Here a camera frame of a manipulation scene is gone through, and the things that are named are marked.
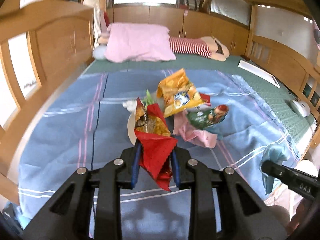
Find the wooden cabinet row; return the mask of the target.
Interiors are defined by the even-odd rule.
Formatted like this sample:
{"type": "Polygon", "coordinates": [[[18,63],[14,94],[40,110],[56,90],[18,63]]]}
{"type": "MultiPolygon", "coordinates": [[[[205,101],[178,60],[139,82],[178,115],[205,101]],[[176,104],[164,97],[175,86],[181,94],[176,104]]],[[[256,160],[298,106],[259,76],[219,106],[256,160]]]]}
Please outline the wooden cabinet row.
{"type": "Polygon", "coordinates": [[[218,14],[147,5],[123,6],[107,10],[111,22],[159,24],[173,37],[200,38],[213,36],[232,55],[244,55],[249,37],[248,27],[218,14]]]}

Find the white plush toy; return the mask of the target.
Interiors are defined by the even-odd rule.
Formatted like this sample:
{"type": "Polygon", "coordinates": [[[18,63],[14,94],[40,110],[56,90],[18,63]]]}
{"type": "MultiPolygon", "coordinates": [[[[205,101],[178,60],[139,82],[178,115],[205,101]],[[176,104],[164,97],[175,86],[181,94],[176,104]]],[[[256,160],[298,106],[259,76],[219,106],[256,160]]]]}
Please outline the white plush toy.
{"type": "Polygon", "coordinates": [[[93,14],[93,31],[94,31],[94,48],[99,46],[98,39],[101,35],[101,19],[103,11],[100,9],[100,0],[84,0],[83,4],[94,9],[93,14]]]}

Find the red cardboard box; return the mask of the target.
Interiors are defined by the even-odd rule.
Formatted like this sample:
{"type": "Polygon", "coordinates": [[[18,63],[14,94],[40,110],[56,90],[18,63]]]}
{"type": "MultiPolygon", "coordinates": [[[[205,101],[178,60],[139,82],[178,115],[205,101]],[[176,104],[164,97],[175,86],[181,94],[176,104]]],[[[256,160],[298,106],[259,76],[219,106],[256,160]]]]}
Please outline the red cardboard box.
{"type": "Polygon", "coordinates": [[[203,94],[203,93],[200,93],[200,96],[201,96],[201,99],[203,101],[203,103],[207,106],[210,106],[211,103],[210,103],[210,96],[207,95],[207,94],[203,94]]]}

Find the white flat board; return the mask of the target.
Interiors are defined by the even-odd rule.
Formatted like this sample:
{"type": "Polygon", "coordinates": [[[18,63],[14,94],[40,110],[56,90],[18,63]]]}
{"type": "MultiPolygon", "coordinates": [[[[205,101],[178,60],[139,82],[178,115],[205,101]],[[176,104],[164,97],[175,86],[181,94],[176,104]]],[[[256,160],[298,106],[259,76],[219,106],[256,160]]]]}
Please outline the white flat board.
{"type": "Polygon", "coordinates": [[[280,85],[279,85],[278,81],[276,80],[276,78],[272,74],[264,71],[263,69],[255,66],[245,60],[240,60],[238,67],[264,79],[265,81],[269,82],[270,84],[274,85],[275,87],[280,88],[280,85]]]}

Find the green paper scrap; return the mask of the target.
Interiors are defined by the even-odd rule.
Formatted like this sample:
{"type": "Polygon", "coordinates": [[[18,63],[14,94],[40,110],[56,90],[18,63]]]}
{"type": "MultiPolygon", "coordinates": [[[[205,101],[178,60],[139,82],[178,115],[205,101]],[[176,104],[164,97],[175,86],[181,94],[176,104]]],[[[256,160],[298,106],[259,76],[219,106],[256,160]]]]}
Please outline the green paper scrap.
{"type": "Polygon", "coordinates": [[[146,90],[146,96],[142,99],[142,103],[144,107],[148,107],[148,105],[152,105],[157,103],[157,93],[150,92],[148,89],[146,90]]]}

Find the yellow chips bag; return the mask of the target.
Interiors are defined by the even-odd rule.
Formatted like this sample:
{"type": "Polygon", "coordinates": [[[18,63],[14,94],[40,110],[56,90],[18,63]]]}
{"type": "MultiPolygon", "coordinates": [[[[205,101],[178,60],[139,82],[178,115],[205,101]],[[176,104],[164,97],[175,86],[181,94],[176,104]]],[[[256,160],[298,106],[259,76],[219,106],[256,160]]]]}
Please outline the yellow chips bag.
{"type": "Polygon", "coordinates": [[[184,68],[159,82],[157,98],[162,98],[164,101],[165,118],[204,103],[200,93],[187,77],[184,68]]]}

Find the striped plush doll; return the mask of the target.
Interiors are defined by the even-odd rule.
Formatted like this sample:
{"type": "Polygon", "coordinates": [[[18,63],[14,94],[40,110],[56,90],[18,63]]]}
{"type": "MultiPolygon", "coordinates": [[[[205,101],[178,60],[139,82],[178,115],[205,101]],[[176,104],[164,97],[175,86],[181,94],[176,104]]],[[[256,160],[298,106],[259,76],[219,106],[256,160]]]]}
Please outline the striped plush doll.
{"type": "Polygon", "coordinates": [[[228,48],[213,36],[201,38],[169,38],[170,48],[176,54],[193,54],[224,62],[229,57],[228,48]]]}

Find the red snack wrapper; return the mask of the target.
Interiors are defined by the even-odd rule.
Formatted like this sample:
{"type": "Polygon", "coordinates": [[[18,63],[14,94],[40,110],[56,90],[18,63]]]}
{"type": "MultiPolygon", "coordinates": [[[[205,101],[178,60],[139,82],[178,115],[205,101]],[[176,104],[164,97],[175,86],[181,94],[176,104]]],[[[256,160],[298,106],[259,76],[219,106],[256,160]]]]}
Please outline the red snack wrapper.
{"type": "Polygon", "coordinates": [[[170,191],[172,170],[169,157],[177,145],[177,139],[171,136],[157,103],[145,107],[137,99],[134,133],[142,146],[139,165],[161,189],[170,191]]]}

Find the pink pillow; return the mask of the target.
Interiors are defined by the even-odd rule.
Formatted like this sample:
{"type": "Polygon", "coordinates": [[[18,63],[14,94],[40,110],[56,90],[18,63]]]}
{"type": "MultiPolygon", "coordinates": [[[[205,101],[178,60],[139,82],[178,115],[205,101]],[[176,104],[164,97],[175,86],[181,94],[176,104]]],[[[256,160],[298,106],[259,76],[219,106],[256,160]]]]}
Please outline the pink pillow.
{"type": "Polygon", "coordinates": [[[169,29],[158,24],[112,23],[104,55],[108,61],[175,61],[169,29]]]}

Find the white handheld device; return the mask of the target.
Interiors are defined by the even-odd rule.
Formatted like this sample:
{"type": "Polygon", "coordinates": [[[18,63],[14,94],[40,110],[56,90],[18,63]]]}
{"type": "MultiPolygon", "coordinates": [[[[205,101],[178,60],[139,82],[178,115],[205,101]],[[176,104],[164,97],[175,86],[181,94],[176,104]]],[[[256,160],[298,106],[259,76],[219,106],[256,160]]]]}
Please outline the white handheld device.
{"type": "Polygon", "coordinates": [[[304,101],[291,100],[290,107],[296,114],[303,118],[309,116],[311,113],[310,107],[304,101]]]}

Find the wooden bed headboard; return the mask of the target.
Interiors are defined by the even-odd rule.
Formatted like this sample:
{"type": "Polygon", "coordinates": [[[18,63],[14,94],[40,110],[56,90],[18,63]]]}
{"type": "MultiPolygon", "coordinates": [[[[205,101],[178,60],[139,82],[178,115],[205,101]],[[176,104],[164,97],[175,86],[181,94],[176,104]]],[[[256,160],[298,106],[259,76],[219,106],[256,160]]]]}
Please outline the wooden bed headboard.
{"type": "Polygon", "coordinates": [[[18,203],[18,162],[41,114],[92,61],[93,9],[44,0],[1,14],[1,64],[17,110],[1,126],[1,196],[18,203]],[[9,53],[9,40],[27,37],[27,52],[37,88],[25,97],[9,53]]]}

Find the pink paper wrapper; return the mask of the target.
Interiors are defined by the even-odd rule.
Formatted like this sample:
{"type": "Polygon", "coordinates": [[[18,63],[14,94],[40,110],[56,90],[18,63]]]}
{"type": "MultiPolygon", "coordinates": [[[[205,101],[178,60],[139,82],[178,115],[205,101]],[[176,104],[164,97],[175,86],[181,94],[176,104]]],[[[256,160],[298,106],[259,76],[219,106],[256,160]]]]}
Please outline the pink paper wrapper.
{"type": "Polygon", "coordinates": [[[217,134],[192,126],[186,116],[187,111],[174,115],[173,135],[179,135],[184,141],[204,148],[216,146],[217,134]]]}

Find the wooden bed footboard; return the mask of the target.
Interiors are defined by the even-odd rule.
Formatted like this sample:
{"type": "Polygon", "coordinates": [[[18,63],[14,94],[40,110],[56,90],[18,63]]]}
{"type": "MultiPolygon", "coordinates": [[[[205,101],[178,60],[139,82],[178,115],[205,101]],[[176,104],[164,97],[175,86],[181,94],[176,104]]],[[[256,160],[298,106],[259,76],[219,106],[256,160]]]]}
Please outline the wooden bed footboard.
{"type": "Polygon", "coordinates": [[[294,12],[254,5],[246,56],[306,102],[319,118],[319,50],[313,20],[294,12]]]}

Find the green hazelnut wafer wrapper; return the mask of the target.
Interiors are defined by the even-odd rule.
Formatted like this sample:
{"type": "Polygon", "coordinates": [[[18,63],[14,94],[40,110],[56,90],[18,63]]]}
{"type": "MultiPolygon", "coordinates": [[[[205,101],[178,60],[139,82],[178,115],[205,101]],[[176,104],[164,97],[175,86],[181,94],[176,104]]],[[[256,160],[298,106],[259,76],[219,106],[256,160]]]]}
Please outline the green hazelnut wafer wrapper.
{"type": "Polygon", "coordinates": [[[218,105],[214,108],[188,112],[186,117],[189,123],[196,129],[206,129],[222,122],[228,111],[229,107],[227,105],[218,105]]]}

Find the white tissue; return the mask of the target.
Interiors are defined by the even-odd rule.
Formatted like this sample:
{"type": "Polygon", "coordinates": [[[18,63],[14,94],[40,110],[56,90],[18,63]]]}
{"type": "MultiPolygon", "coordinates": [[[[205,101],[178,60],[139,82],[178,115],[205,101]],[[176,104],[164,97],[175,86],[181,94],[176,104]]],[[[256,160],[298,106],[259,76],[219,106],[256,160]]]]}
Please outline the white tissue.
{"type": "Polygon", "coordinates": [[[127,109],[130,113],[135,113],[137,107],[137,100],[127,100],[123,102],[123,107],[127,109]]]}

